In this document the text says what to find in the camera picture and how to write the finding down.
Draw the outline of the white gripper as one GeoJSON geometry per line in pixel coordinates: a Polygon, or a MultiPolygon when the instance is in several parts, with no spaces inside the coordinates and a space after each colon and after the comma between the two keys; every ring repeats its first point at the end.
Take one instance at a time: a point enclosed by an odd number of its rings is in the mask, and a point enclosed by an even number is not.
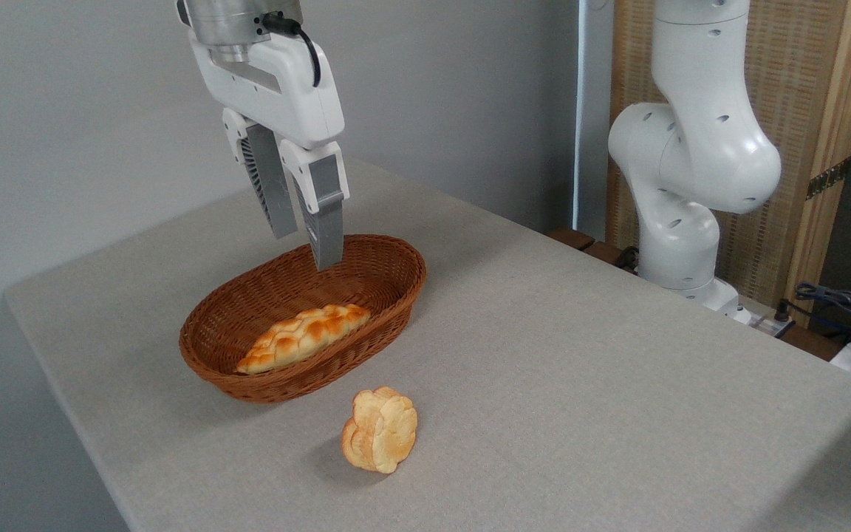
{"type": "Polygon", "coordinates": [[[208,91],[227,107],[222,121],[234,158],[245,168],[275,238],[298,230],[284,165],[294,179],[316,268],[341,262],[350,191],[340,146],[328,143],[344,131],[344,112],[327,55],[316,45],[321,79],[314,86],[310,51],[301,39],[274,34],[251,45],[246,63],[223,61],[193,34],[189,41],[208,91]],[[290,140],[281,140],[278,149],[272,131],[290,140]]]}

